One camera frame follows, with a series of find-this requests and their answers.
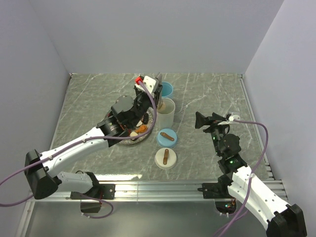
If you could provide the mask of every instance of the food item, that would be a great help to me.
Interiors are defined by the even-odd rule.
[[[135,136],[137,136],[137,135],[138,135],[137,132],[131,132],[129,136],[130,136],[130,137],[135,137]]]
[[[143,124],[148,124],[149,121],[149,115],[148,113],[145,113],[142,119]]]
[[[161,132],[160,133],[161,136],[163,136],[164,138],[167,138],[170,141],[174,141],[173,137],[170,137],[168,134],[166,134],[165,132]]]
[[[164,165],[167,164],[167,162],[168,162],[168,157],[169,157],[169,150],[166,149],[166,150],[164,150],[163,161],[162,161],[162,163],[163,163]]]
[[[143,122],[141,120],[139,120],[138,124],[136,125],[136,127],[139,127],[140,125],[142,125]]]
[[[147,125],[141,125],[138,129],[136,129],[135,130],[135,132],[137,132],[137,133],[144,133],[144,132],[146,132],[147,131]]]
[[[159,113],[161,113],[162,111],[164,111],[166,109],[166,104],[164,102],[162,102],[162,104],[157,108],[157,111]]]

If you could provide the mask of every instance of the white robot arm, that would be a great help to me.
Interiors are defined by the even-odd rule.
[[[161,102],[161,79],[161,74],[154,79],[139,76],[135,80],[134,87],[136,98],[132,99],[125,95],[118,98],[96,127],[75,140],[50,151],[41,154],[36,150],[28,152],[25,166],[45,160],[25,171],[34,198],[46,198],[56,191],[78,192],[91,198],[100,198],[102,187],[92,172],[73,174],[63,172],[63,170],[90,153],[106,149],[126,139],[129,136],[129,130],[135,128],[147,109],[150,106],[156,108]],[[139,81],[146,87],[148,93],[139,85]],[[145,135],[149,131],[148,129],[139,136]]]
[[[205,117],[196,112],[195,128],[209,126],[203,131],[211,134],[215,152],[222,158],[218,164],[224,173],[218,183],[204,183],[198,190],[203,192],[204,198],[226,197],[246,202],[245,207],[261,222],[268,237],[307,236],[302,209],[273,193],[238,154],[241,151],[239,137],[229,134],[230,124],[236,120],[239,120],[237,115],[222,117],[213,113]]]

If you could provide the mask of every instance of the white container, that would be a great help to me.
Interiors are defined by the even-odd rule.
[[[174,110],[176,108],[173,100],[169,98],[162,98],[163,105],[157,110],[156,125],[159,130],[164,128],[171,128],[173,125]]]

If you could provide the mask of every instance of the white wall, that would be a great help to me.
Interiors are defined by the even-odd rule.
[[[256,119],[269,130],[273,173],[303,209],[309,236],[316,236],[315,9],[315,0],[285,0],[245,74]]]
[[[245,73],[283,0],[30,0],[73,73]]]
[[[49,148],[69,74],[27,0],[0,0],[0,180]],[[23,174],[0,187],[0,203],[25,198]],[[0,208],[0,236],[16,232],[24,205]]]

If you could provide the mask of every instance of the small brown object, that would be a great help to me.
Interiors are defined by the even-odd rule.
[[[166,134],[165,132],[161,132],[160,133],[161,136],[163,136],[164,138],[167,138],[168,140],[170,141],[174,141],[174,138],[173,137],[170,137],[168,134]]]
[[[143,133],[147,131],[147,125],[141,125],[138,129],[135,130],[137,133]]]
[[[169,150],[166,149],[166,150],[164,150],[163,161],[162,161],[162,163],[165,164],[165,165],[168,162],[168,156],[169,156]]]

